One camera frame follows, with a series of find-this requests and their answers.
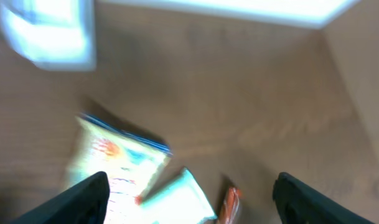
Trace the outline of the light green wet wipes pack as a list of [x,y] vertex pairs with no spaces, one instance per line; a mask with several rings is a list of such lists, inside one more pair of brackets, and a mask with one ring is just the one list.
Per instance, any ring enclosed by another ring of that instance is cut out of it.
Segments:
[[199,224],[217,218],[206,194],[187,168],[141,204],[143,223]]

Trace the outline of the yellow snack bag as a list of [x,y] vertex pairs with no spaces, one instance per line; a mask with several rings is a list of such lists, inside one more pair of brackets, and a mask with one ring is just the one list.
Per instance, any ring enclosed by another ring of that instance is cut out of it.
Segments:
[[138,203],[170,161],[169,147],[89,114],[78,116],[77,121],[80,132],[67,168],[66,187],[106,172],[110,196],[105,223],[134,223],[139,216]]

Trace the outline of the white barcode scanner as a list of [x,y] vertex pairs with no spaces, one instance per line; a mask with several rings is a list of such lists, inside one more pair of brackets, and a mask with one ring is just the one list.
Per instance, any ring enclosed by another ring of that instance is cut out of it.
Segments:
[[96,68],[94,0],[0,0],[0,30],[11,49],[40,69]]

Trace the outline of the orange snack bar wrapper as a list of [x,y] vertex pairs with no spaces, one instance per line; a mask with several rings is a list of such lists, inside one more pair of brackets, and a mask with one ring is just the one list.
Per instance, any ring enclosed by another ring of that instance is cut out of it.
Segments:
[[236,187],[229,187],[222,202],[216,224],[238,223],[241,208],[241,191]]

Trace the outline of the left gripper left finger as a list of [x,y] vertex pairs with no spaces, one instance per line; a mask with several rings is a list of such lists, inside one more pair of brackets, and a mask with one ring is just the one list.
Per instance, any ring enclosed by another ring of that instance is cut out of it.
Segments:
[[103,224],[110,196],[106,172],[91,175],[12,224]]

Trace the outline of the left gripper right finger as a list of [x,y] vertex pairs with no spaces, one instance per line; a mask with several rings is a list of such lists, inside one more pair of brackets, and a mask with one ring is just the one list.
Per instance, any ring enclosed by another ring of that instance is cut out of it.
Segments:
[[281,221],[286,224],[370,223],[287,172],[281,172],[275,180],[273,200]]

